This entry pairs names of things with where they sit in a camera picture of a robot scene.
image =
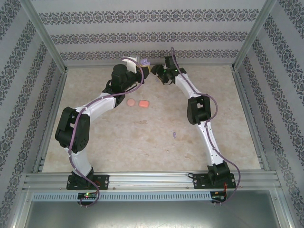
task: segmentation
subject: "wall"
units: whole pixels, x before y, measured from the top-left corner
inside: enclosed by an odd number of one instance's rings
[[[269,166],[304,227],[304,1],[279,0],[239,74]]]
[[[67,66],[113,64],[139,54],[153,63],[233,63],[265,0],[33,0]]]
[[[0,228],[32,172],[61,73],[17,0],[0,2]]]

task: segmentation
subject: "marble-patterned surface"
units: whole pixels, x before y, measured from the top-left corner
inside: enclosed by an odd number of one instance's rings
[[[184,68],[194,85],[218,102],[212,129],[221,153],[240,169],[260,169],[229,66]],[[69,70],[43,172],[71,172],[68,156],[55,140],[60,115],[66,106],[78,107],[96,98],[111,72],[112,67]],[[163,85],[153,74],[145,82],[91,125],[87,148],[94,170],[207,170],[205,145],[188,122],[188,100],[182,91],[174,84]],[[128,98],[135,99],[136,105],[128,107]],[[139,100],[149,100],[150,107],[140,108]]]

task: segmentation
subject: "patterned wallpaper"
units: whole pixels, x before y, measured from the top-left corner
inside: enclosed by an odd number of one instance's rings
[[[111,64],[138,54],[159,63],[235,60],[265,0],[34,0],[67,66]]]
[[[0,3],[0,228],[32,172],[61,73],[17,0]]]
[[[304,227],[304,7],[279,0],[239,69],[271,169]]]

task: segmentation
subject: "small orange object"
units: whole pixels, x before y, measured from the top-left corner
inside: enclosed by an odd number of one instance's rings
[[[134,99],[128,99],[127,100],[127,105],[129,105],[129,106],[134,106],[135,105],[135,100]]]
[[[147,107],[149,107],[149,101],[140,100],[138,105],[140,107],[147,108]]]

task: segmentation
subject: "floor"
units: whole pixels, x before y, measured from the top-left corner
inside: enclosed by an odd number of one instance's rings
[[[218,102],[212,130],[221,153],[240,169],[260,169],[230,67],[181,67],[201,92]],[[69,70],[43,172],[71,172],[68,156],[55,140],[62,110],[82,106],[99,96],[112,69]],[[129,98],[136,100],[134,107],[127,106]],[[142,99],[150,101],[149,108],[138,106]],[[150,74],[141,88],[91,125],[87,148],[94,171],[207,170],[205,145],[188,122],[187,102],[177,86],[163,85]]]

